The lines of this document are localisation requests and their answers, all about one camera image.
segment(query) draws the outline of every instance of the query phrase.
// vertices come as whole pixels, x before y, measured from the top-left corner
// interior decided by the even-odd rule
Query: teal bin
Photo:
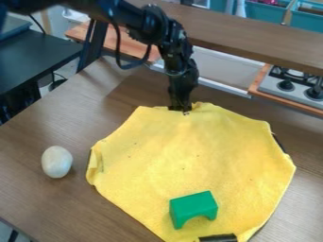
[[[300,4],[308,9],[318,9],[323,11],[323,5],[310,1],[300,1],[294,4],[291,8],[292,21],[291,26],[298,27],[310,31],[323,33],[323,15],[299,11]]]
[[[235,13],[237,7],[237,1],[234,0],[233,3],[233,13]],[[227,8],[227,0],[211,0],[210,1],[210,9],[214,11],[219,11],[219,12],[226,12]]]
[[[281,24],[290,4],[291,2],[287,0],[280,0],[280,6],[246,1],[246,16],[250,19]]]

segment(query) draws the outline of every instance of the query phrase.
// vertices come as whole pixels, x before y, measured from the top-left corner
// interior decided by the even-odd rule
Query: white ball
[[[71,169],[72,154],[63,147],[49,147],[42,154],[42,170],[51,178],[62,178]]]

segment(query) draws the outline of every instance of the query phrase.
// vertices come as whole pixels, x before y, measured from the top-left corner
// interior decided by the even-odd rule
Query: green foam block
[[[169,201],[169,213],[176,230],[181,229],[187,220],[196,216],[206,216],[209,220],[215,220],[217,210],[218,206],[210,191]]]

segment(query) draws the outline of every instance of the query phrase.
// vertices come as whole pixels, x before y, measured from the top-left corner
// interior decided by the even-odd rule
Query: stove
[[[258,90],[323,110],[323,77],[274,65]]]

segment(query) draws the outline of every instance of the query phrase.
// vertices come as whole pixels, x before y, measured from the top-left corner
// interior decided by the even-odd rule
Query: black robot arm
[[[169,108],[183,112],[192,109],[190,93],[197,86],[199,76],[196,63],[191,58],[193,47],[182,25],[167,17],[161,8],[147,5],[138,9],[124,0],[0,0],[0,7],[3,5],[24,14],[55,4],[67,4],[73,9],[99,16],[100,20],[106,19],[110,22],[117,31],[118,37],[116,61],[123,69],[129,69],[146,61],[151,45],[156,45],[164,60],[164,72],[170,81],[168,92],[172,104]],[[127,27],[131,38],[147,44],[146,54],[137,64],[122,65],[120,62],[121,35],[118,24]]]

